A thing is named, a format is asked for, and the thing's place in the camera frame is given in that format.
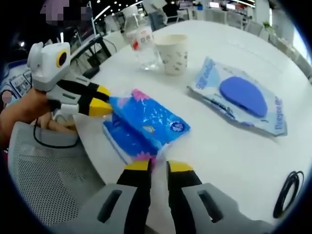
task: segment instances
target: tissue pack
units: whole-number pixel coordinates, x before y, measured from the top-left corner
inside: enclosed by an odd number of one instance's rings
[[[133,160],[156,159],[190,129],[182,118],[137,89],[130,97],[110,97],[110,104],[114,113],[103,126],[122,158],[125,152]]]

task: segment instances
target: white round table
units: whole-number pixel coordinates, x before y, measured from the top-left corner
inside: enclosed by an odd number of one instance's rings
[[[189,163],[203,183],[215,185],[236,200],[248,218],[275,224],[273,208],[287,175],[293,170],[307,175],[312,163],[312,89],[307,78],[275,47],[233,27],[189,20],[154,32],[155,38],[166,34],[189,38],[184,75],[140,70],[127,46],[105,61],[92,81],[117,93],[119,87],[138,88],[182,117],[191,131],[175,141],[165,157]],[[244,70],[282,98],[288,135],[264,137],[236,128],[187,96],[186,86],[206,56]],[[79,115],[75,122],[95,169],[105,183],[115,183],[124,163],[104,136],[102,120]],[[163,164],[153,173],[147,225],[160,233],[174,233]]]

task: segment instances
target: pink flower print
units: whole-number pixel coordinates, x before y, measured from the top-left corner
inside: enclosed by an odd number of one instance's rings
[[[144,161],[144,160],[152,160],[152,169],[155,167],[156,164],[156,155],[151,155],[149,152],[144,153],[141,151],[140,154],[137,154],[134,158],[134,161]]]
[[[146,94],[142,93],[139,89],[134,89],[132,91],[132,96],[136,101],[144,101],[146,99],[150,99],[149,96]]]
[[[128,101],[129,101],[129,97],[121,97],[117,101],[117,106],[122,109]]]

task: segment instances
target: plastic bottle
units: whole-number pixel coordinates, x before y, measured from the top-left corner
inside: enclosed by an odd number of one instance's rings
[[[123,10],[126,17],[125,34],[136,54],[140,66],[144,70],[157,67],[158,51],[154,44],[154,36],[148,21],[138,13],[136,5]]]

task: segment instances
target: bottle label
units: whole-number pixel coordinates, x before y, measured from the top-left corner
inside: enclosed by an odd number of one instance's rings
[[[126,34],[132,49],[142,50],[154,44],[154,36],[150,26],[144,26]]]

